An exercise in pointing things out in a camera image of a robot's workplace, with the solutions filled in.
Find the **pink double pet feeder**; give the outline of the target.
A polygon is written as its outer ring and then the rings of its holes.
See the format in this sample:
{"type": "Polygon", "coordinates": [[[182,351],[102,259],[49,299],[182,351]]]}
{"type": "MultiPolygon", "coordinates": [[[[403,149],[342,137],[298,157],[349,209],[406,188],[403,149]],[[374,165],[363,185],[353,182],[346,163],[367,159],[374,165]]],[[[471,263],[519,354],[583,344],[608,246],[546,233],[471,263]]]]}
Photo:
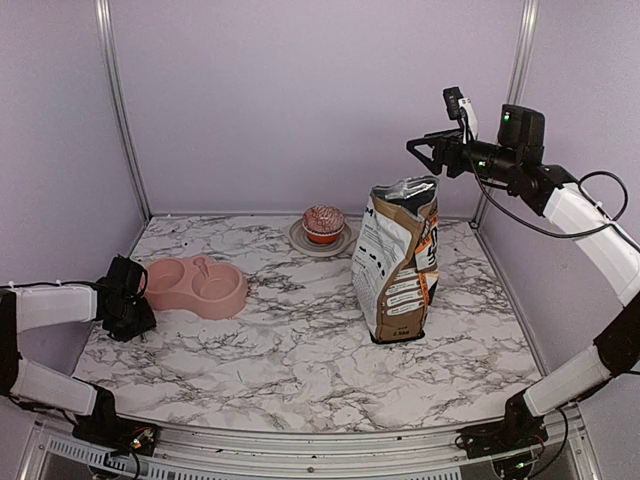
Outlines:
{"type": "Polygon", "coordinates": [[[248,284],[234,265],[207,256],[167,257],[147,266],[145,298],[153,310],[186,310],[206,320],[223,320],[246,306],[248,284]]]}

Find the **white brown pet food bag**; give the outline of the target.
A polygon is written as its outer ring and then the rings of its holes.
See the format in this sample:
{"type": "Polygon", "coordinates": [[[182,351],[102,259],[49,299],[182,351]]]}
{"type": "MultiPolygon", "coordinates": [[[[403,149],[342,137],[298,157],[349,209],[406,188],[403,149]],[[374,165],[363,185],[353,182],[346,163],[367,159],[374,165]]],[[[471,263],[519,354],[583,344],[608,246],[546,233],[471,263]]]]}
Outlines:
{"type": "Polygon", "coordinates": [[[411,177],[371,189],[351,275],[374,343],[424,336],[439,281],[438,223],[436,177],[411,177]]]}

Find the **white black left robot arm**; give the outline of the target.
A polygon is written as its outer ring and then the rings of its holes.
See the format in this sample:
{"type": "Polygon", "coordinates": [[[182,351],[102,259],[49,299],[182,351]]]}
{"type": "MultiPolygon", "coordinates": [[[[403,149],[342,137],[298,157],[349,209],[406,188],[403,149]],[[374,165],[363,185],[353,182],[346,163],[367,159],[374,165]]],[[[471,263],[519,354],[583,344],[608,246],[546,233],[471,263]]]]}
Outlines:
{"type": "Polygon", "coordinates": [[[125,452],[149,455],[159,428],[116,411],[114,394],[24,357],[21,334],[45,327],[97,321],[109,338],[128,342],[152,330],[156,319],[144,294],[148,271],[116,256],[95,282],[56,281],[16,284],[1,289],[1,394],[27,411],[67,416],[75,437],[125,452]]]}

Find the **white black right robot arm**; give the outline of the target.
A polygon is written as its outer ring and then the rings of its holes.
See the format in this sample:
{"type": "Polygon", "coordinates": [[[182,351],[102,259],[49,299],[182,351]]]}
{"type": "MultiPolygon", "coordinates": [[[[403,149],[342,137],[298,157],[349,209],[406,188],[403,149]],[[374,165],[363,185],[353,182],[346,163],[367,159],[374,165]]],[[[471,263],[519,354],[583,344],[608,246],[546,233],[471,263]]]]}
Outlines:
{"type": "Polygon", "coordinates": [[[621,312],[586,347],[562,366],[506,401],[501,420],[467,427],[458,445],[468,457],[502,453],[535,442],[550,412],[593,395],[639,362],[639,245],[586,192],[582,181],[543,162],[545,117],[505,104],[496,143],[477,138],[470,99],[445,90],[457,128],[407,142],[407,150],[435,175],[469,172],[480,189],[493,187],[521,199],[553,225],[551,238],[571,240],[607,280],[621,312]]]}

